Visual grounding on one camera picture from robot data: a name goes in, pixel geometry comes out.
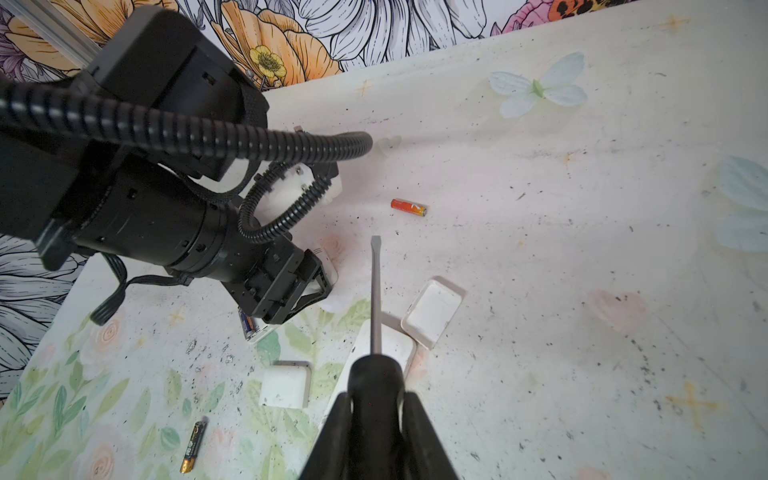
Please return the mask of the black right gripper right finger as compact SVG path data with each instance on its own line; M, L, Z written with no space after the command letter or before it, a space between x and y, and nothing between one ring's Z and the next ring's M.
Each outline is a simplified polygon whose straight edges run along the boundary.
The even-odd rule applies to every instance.
M416 393L404 394L401 431L406 479L459 479Z

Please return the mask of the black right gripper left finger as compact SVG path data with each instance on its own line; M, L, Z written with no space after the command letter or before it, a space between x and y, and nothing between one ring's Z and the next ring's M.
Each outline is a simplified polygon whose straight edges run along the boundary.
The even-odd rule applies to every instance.
M346 478L352 401L346 392L333 403L299 480L342 480Z

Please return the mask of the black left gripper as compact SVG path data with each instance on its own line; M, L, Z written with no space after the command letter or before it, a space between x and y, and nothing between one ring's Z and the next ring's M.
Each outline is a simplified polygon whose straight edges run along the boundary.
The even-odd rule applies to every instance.
M277 315L285 315L283 309L290 308L301 295L307 281L307 277L296 280L305 252L311 253L300 249L289 237L280 237L261 247L261 256L244 279L223 286L248 316L272 314L278 319Z

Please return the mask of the dark blue AAA battery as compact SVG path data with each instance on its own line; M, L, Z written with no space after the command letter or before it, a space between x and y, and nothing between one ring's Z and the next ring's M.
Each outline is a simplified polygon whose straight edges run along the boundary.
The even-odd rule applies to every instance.
M258 333L259 333L258 325L242 309L238 309L238 315L239 315L244 339L248 343L255 342L256 337L258 336Z

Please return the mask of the black yellow screwdriver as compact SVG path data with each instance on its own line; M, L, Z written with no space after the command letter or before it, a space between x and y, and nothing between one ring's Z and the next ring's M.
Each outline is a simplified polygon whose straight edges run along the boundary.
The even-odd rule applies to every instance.
M371 238L370 353L353 364L349 376L351 479L397 479L401 470L399 400L403 377L399 363L383 354L381 246L379 236Z

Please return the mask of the white battery cover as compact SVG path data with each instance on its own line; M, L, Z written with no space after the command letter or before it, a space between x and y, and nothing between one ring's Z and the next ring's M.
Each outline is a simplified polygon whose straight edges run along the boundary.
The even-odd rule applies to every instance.
M304 361L279 361L266 368L259 404L272 408L304 409L308 405L312 368Z
M429 279L400 321L402 331L432 350L459 310L464 291L442 277Z

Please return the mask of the black gold AAA battery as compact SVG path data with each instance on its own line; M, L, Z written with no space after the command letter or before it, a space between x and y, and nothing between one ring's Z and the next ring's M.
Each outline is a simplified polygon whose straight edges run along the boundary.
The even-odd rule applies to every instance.
M194 469L208 421L209 419L204 416L194 424L179 469L181 474L188 474Z

